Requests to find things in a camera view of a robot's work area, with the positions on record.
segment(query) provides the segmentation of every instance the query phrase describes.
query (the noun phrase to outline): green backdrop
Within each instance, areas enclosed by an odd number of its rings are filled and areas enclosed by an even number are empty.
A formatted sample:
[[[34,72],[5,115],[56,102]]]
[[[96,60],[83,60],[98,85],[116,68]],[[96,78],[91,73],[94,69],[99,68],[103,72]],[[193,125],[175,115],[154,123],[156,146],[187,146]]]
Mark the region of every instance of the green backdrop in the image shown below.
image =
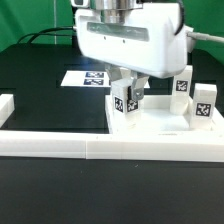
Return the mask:
[[[224,1],[184,0],[184,4],[187,25],[194,27],[196,32],[224,37]],[[70,25],[72,12],[69,0],[0,0],[0,51],[25,34]],[[71,43],[69,38],[62,37],[56,41]],[[55,39],[41,37],[38,42],[55,43]],[[208,51],[224,64],[224,44],[198,41],[196,48]]]

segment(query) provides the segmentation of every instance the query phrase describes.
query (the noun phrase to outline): black cable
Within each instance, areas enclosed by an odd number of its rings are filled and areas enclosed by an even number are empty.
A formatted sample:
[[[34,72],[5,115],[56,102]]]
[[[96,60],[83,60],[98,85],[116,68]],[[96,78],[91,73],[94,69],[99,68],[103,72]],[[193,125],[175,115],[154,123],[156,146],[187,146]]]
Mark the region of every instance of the black cable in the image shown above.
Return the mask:
[[[179,4],[180,7],[180,13],[181,13],[181,21],[180,21],[180,25],[177,28],[177,31],[174,33],[174,35],[176,36],[178,33],[180,33],[180,31],[182,30],[184,23],[185,23],[185,9],[184,9],[184,3],[182,0],[177,0],[177,3]]]
[[[64,26],[64,27],[55,27],[55,28],[50,28],[50,29],[42,30],[39,33],[36,33],[35,35],[33,35],[33,37],[30,38],[30,40],[27,43],[28,44],[31,44],[39,36],[39,34],[42,35],[43,33],[56,32],[56,31],[64,31],[64,30],[72,30],[73,31],[73,27],[72,26]]]
[[[25,39],[26,37],[29,37],[29,36],[36,36],[38,35],[37,37],[39,36],[60,36],[60,37],[73,37],[75,35],[69,35],[69,34],[53,34],[53,33],[29,33],[25,36],[22,36],[18,41],[17,41],[17,44],[20,44],[20,42]]]

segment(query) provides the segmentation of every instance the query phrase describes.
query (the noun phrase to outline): cable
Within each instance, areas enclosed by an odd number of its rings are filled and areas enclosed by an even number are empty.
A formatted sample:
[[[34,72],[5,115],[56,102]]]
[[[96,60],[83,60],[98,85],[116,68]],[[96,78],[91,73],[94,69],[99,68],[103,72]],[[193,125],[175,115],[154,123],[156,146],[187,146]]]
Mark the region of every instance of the cable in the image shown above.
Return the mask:
[[[176,36],[178,33],[180,33],[180,31],[182,30],[184,23],[185,23],[185,9],[184,9],[184,3],[182,0],[177,0],[177,3],[179,4],[180,7],[180,13],[181,13],[181,21],[180,21],[180,25],[177,28],[176,32],[174,33],[174,35]]]
[[[55,32],[55,31],[64,31],[64,30],[72,30],[73,31],[73,27],[72,26],[64,26],[64,27],[55,27],[55,28],[42,30],[39,33],[36,33],[35,35],[33,35],[33,37],[30,38],[30,40],[27,43],[31,44],[39,36],[39,34],[42,35],[43,33],[49,33],[49,32]]]
[[[224,43],[223,37],[211,36],[211,35],[205,34],[205,33],[188,32],[187,36],[191,37],[195,40],[208,40],[208,41]]]
[[[73,37],[75,35],[69,35],[69,34],[53,34],[53,33],[29,33],[25,36],[22,36],[18,41],[17,44],[20,44],[20,42],[25,39],[26,37],[29,36],[34,36],[34,35],[38,35],[38,36],[60,36],[60,37]]]

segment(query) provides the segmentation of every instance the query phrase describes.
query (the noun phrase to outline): black table surface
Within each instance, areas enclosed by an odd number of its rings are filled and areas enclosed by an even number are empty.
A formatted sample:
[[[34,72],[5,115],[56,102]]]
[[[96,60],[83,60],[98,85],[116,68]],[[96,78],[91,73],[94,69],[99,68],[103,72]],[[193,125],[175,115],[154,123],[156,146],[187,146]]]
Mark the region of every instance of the black table surface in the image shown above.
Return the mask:
[[[195,82],[217,84],[224,67],[203,51],[189,57]],[[15,95],[5,130],[107,133],[108,89],[61,88],[66,70],[102,70],[70,46],[14,45],[0,54],[0,93]],[[150,79],[169,94],[172,79]],[[224,164],[0,157],[0,223],[221,224]]]

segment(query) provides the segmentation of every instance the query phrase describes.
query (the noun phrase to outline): metal cylinder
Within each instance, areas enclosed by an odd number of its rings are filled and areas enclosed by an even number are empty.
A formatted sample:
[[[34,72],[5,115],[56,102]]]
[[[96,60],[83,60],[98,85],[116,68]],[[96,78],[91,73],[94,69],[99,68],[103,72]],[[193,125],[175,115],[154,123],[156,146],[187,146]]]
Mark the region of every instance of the metal cylinder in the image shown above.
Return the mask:
[[[122,24],[125,22],[125,11],[124,10],[102,10],[101,22],[112,23],[112,24]]]
[[[101,11],[101,22],[122,24],[125,11],[138,7],[135,0],[90,0],[90,8]]]
[[[95,10],[133,9],[135,0],[90,0],[90,7]]]

